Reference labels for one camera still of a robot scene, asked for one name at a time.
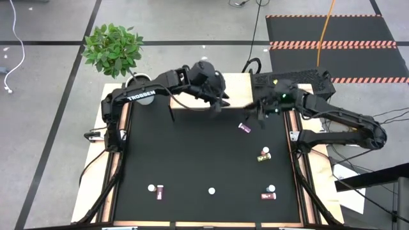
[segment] orange cable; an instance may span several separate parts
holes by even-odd
[[[330,11],[328,12],[327,19],[325,20],[324,28],[323,28],[322,34],[321,34],[320,43],[318,45],[317,67],[320,66],[320,54],[321,54],[322,40],[324,40],[325,30],[327,29],[328,21],[330,20],[331,12],[332,12],[332,9],[333,9],[334,5],[335,5],[335,0],[332,0],[331,8],[330,8]]]

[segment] floor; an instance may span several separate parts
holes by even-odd
[[[271,0],[262,7],[256,41],[266,44],[265,15],[326,14],[330,0]],[[409,41],[409,15],[405,0],[376,0],[396,41]],[[228,0],[50,0],[16,1],[16,33],[26,45],[26,59],[13,72],[9,95],[0,90],[0,228],[44,227],[70,223],[89,143],[83,138],[95,122],[96,110],[105,83],[123,82],[98,74],[77,59],[79,44],[94,11],[96,26],[113,22],[135,30],[146,41],[137,71],[151,77],[167,70],[192,65],[208,58],[221,72],[240,72],[249,55],[257,12],[255,1],[233,8]],[[337,1],[334,14],[374,14],[370,0]],[[8,1],[0,1],[0,66],[13,68],[22,52],[12,32],[13,12]],[[201,42],[186,45],[185,40]],[[160,41],[178,41],[173,44]],[[256,45],[252,56],[259,57],[263,72],[272,71],[265,49]],[[409,47],[399,47],[409,61]],[[363,114],[378,114],[408,105],[408,84],[335,84],[331,103]],[[391,117],[379,117],[383,121]],[[409,162],[405,149],[408,122],[385,125],[388,143],[351,162],[369,169],[382,169]],[[337,146],[346,157],[362,149]],[[334,158],[339,158],[329,150]],[[36,169],[37,177],[33,181]]]

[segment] paper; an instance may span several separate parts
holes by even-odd
[[[336,164],[334,166],[334,175],[341,180],[352,176],[357,176],[359,174],[347,167]],[[358,191],[362,195],[365,195],[365,190],[366,190],[365,188],[358,189]],[[349,190],[344,192],[338,192],[337,194],[339,203],[342,206],[349,208],[353,211],[356,211],[358,213],[364,214],[365,198],[359,195],[356,191]]]

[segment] white pot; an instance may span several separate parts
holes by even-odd
[[[144,82],[152,81],[152,79],[145,73],[137,73],[135,74],[135,78],[136,78],[136,81],[144,81]],[[132,81],[133,79],[134,78],[132,76],[129,77],[128,80],[125,82],[125,87],[128,87],[129,82]],[[153,99],[155,99],[155,96],[148,96],[146,98],[137,100],[137,102],[141,105],[149,105],[150,103],[153,102]]]

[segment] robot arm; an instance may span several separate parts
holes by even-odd
[[[215,71],[212,64],[204,61],[196,63],[192,69],[184,66],[177,70],[170,70],[160,74],[149,82],[135,82],[125,89],[115,89],[101,101],[102,119],[107,123],[105,133],[105,147],[110,151],[119,151],[123,147],[118,124],[123,106],[132,102],[155,95],[171,96],[182,92],[210,102],[216,112],[221,107],[229,106],[222,98],[229,98],[224,93],[226,88],[221,73]]]
[[[323,98],[298,89],[290,80],[279,80],[273,86],[264,86],[260,97],[245,109],[257,114],[260,122],[263,122],[266,114],[294,109],[303,118],[308,117],[305,119],[326,118],[354,129],[353,132],[316,134],[311,130],[301,130],[290,133],[290,139],[305,151],[317,144],[357,144],[362,148],[378,150],[387,140],[385,130],[371,116],[330,105]]]

